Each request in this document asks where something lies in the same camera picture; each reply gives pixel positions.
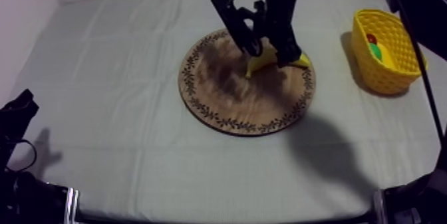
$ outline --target white tablecloth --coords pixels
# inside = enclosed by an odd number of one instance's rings
[[[79,189],[82,211],[115,217],[270,223],[362,213],[375,189],[430,172],[439,150],[421,79],[398,97],[353,79],[349,32],[362,8],[387,10],[384,0],[297,1],[296,39],[317,74],[311,107],[287,130],[237,138],[198,122],[178,94],[188,49],[224,27],[210,0],[64,5],[11,95],[30,88],[41,107],[25,136],[40,150],[33,171]],[[424,52],[445,123],[447,65]],[[26,154],[17,148],[11,166]]]

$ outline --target toy fruit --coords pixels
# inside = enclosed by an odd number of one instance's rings
[[[367,34],[367,39],[368,39],[369,43],[373,43],[375,45],[377,44],[377,39],[376,39],[376,37],[374,37],[373,34],[368,33]]]
[[[264,49],[264,52],[261,54],[261,56],[250,57],[250,59],[248,60],[247,72],[245,74],[245,77],[251,78],[251,74],[253,74],[253,72],[269,64],[274,64],[276,62],[277,62],[276,50],[273,48],[266,48]],[[311,61],[309,60],[307,55],[304,52],[302,52],[301,56],[299,57],[299,60],[291,62],[290,65],[307,68],[311,66]]]
[[[390,51],[388,48],[380,43],[377,44],[377,47],[380,49],[380,53],[382,54],[382,63],[383,65],[389,68],[396,68],[394,61],[391,57]]]
[[[382,52],[380,51],[378,46],[374,43],[369,43],[369,47],[373,51],[372,53],[374,53],[374,56],[376,56],[377,59],[382,60]]]

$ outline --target red ball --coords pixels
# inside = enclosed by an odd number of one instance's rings
[[[373,43],[375,45],[377,44],[377,39],[376,39],[376,37],[374,37],[373,34],[368,33],[367,39],[368,39],[368,42]]]

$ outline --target green toy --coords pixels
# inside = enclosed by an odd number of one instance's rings
[[[382,60],[382,53],[378,48],[378,46],[375,45],[374,43],[369,43],[369,47],[373,51],[372,53],[374,53],[374,56],[376,56],[377,59]]]

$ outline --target yellow basket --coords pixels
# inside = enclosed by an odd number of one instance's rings
[[[392,65],[377,59],[367,40],[373,34],[385,46]],[[357,11],[354,16],[352,48],[365,84],[381,94],[405,91],[420,76],[416,54],[399,18],[374,9]]]

